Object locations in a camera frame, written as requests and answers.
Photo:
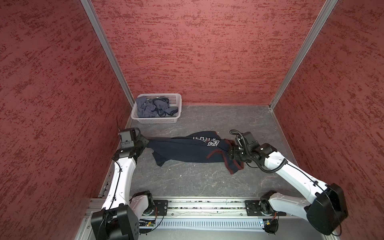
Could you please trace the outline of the navy tank top red trim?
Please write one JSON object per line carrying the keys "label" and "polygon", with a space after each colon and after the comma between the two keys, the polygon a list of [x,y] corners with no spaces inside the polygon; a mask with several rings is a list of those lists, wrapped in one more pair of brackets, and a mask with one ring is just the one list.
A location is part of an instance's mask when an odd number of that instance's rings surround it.
{"label": "navy tank top red trim", "polygon": [[230,157],[234,142],[222,139],[215,131],[193,133],[185,137],[152,138],[147,147],[159,167],[169,160],[185,163],[222,163],[231,175],[244,169],[244,163]]}

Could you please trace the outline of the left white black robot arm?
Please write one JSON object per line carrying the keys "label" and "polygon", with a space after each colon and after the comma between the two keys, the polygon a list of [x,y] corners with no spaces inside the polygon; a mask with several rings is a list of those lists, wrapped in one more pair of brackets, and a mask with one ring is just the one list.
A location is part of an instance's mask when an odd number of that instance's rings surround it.
{"label": "left white black robot arm", "polygon": [[120,148],[113,157],[115,170],[110,190],[102,209],[91,217],[97,240],[137,240],[142,215],[151,214],[155,208],[149,191],[130,197],[137,161],[148,141],[137,128],[119,132],[119,137]]}

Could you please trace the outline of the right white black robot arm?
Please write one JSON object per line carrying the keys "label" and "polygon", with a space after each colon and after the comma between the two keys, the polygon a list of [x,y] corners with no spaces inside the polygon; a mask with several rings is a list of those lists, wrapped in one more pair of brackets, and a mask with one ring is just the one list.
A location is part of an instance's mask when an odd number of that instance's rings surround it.
{"label": "right white black robot arm", "polygon": [[323,235],[334,235],[348,217],[343,189],[337,184],[326,184],[291,163],[269,144],[250,147],[245,144],[230,148],[230,159],[254,162],[264,173],[276,173],[293,186],[302,198],[269,191],[259,201],[257,210],[265,216],[278,212],[308,221]]}

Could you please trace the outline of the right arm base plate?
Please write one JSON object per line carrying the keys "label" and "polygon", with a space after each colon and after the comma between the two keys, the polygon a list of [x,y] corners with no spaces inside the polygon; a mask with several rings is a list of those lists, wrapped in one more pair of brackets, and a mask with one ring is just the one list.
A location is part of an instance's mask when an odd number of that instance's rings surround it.
{"label": "right arm base plate", "polygon": [[287,215],[284,212],[276,212],[266,200],[246,200],[245,209],[247,216],[253,217],[280,217]]}

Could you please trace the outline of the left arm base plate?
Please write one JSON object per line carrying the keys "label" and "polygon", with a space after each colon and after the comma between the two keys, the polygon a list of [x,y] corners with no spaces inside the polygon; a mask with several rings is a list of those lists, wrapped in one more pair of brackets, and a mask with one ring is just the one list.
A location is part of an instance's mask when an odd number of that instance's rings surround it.
{"label": "left arm base plate", "polygon": [[153,208],[153,212],[151,216],[166,216],[168,213],[168,200],[154,200],[155,207]]}

